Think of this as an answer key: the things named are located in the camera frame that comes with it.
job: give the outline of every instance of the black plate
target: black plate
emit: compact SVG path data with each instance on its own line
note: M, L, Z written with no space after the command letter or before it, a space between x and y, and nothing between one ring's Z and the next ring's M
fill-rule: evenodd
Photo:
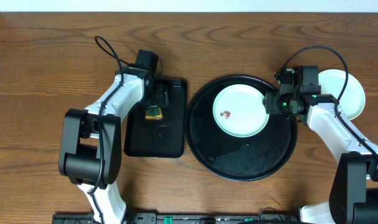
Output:
M240 181L262 179L290 158L297 138L296 121L271 115L265 128L254 136L238 138L225 133L215 122L212 106L220 91L235 84L250 85L264 95L276 90L248 75L232 75L208 83L190 102L185 120L187 143L197 160L221 177Z
M146 120L145 111L129 113L124 146L127 156L177 158L183 154L187 82L157 80L157 83L168 86L169 106L161 108L164 118L155 121Z

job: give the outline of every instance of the white plate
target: white plate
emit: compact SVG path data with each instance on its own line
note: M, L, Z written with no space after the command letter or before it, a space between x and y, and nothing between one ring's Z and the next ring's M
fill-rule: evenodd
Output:
M321 94L332 94L338 97L345 82L345 71L330 69L319 73ZM348 84L339 104L342 106L348 119L359 116L366 105L366 94L359 81L349 74Z
M235 137L250 137L260 132L268 123L262 105L264 96L248 85L231 85L215 98L213 113L218 126Z

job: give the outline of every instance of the rectangular black tray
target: rectangular black tray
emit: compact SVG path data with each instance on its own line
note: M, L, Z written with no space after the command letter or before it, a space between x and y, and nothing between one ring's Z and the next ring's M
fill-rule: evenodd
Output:
M128 114L124 151L127 156L172 157L183 154L187 82L157 80L168 86L169 106L161 108L163 119L145 120L145 111Z

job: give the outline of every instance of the white background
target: white background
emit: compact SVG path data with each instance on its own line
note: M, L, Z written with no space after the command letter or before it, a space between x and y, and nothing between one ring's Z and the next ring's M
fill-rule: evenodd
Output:
M0 12L378 12L378 0L0 0Z

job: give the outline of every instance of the wooden table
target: wooden table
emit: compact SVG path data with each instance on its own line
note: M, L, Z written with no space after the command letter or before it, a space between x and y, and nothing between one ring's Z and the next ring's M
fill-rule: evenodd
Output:
M188 101L231 73L278 86L273 72L292 53L329 45L366 91L366 108L353 122L378 144L378 14L1 13L0 223L50 223L56 212L91 211L78 187L59 174L58 159L65 112L93 103L117 69L96 46L97 34L130 62L138 49L155 51L165 76L188 80ZM343 69L326 50L292 63L313 64ZM336 161L309 128L300 124L298 132L290 160L254 182L217 177L187 144L178 159L123 155L121 196L130 208L163 213L258 213L325 201Z

